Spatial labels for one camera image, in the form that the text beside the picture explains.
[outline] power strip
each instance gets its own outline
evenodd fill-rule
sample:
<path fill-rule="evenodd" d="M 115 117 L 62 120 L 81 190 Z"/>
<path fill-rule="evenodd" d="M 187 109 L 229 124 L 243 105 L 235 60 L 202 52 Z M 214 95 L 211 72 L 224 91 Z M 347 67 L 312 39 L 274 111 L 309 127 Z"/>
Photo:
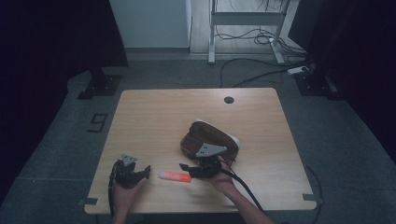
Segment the power strip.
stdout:
<path fill-rule="evenodd" d="M 292 76 L 292 75 L 297 75 L 297 74 L 300 74 L 300 73 L 305 73 L 305 72 L 308 72 L 308 71 L 309 71 L 308 67 L 301 66 L 301 67 L 296 67 L 296 68 L 289 69 L 288 70 L 288 74 Z"/>

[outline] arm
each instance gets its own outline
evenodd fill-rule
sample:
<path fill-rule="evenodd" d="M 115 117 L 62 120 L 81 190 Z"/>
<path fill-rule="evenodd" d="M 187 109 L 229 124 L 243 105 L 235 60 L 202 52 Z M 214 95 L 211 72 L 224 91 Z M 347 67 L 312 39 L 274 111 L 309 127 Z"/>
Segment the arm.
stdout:
<path fill-rule="evenodd" d="M 115 212 L 112 224 L 126 223 L 126 218 L 134 205 L 134 200 L 147 181 L 146 178 L 141 179 L 133 189 L 125 189 L 116 181 L 113 182 Z"/>
<path fill-rule="evenodd" d="M 222 163 L 222 169 L 231 171 L 230 168 Z M 207 179 L 209 183 L 218 191 L 228 197 L 238 209 L 242 218 L 247 224 L 274 224 L 274 222 L 251 203 L 233 184 L 233 179 L 224 174 L 218 173 L 214 177 Z"/>

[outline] table top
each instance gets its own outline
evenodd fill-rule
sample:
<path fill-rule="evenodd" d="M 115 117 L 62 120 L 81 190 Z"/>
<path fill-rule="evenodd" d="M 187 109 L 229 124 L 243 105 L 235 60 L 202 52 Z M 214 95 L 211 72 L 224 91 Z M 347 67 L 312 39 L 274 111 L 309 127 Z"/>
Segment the table top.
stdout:
<path fill-rule="evenodd" d="M 233 97 L 233 103 L 225 103 L 226 97 Z M 131 212 L 236 212 L 232 202 L 205 181 L 183 183 L 158 177 L 160 171 L 186 174 L 180 163 L 195 166 L 180 150 L 180 141 L 195 119 L 239 139 L 233 170 L 264 210 L 316 207 L 316 202 L 303 198 L 313 192 L 274 89 L 190 89 L 122 93 L 88 195 L 98 201 L 86 204 L 85 211 L 109 214 L 108 177 L 114 162 L 128 154 L 137 158 L 136 172 L 151 165 L 150 179 Z"/>

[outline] white wall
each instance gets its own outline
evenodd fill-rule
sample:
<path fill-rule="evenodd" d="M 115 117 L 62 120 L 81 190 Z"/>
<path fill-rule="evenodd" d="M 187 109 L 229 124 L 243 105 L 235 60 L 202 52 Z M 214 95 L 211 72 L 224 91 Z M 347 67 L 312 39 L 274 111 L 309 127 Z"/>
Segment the white wall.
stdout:
<path fill-rule="evenodd" d="M 110 0 L 125 48 L 188 48 L 191 0 Z"/>

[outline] orange marker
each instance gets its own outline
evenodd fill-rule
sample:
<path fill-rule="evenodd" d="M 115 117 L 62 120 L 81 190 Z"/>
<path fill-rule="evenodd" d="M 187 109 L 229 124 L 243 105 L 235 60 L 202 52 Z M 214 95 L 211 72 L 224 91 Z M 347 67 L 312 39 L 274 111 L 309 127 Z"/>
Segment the orange marker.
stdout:
<path fill-rule="evenodd" d="M 185 174 L 177 174 L 177 173 L 161 171 L 158 174 L 158 177 L 161 179 L 176 180 L 176 181 L 186 182 L 186 183 L 191 182 L 191 176 L 185 175 Z"/>

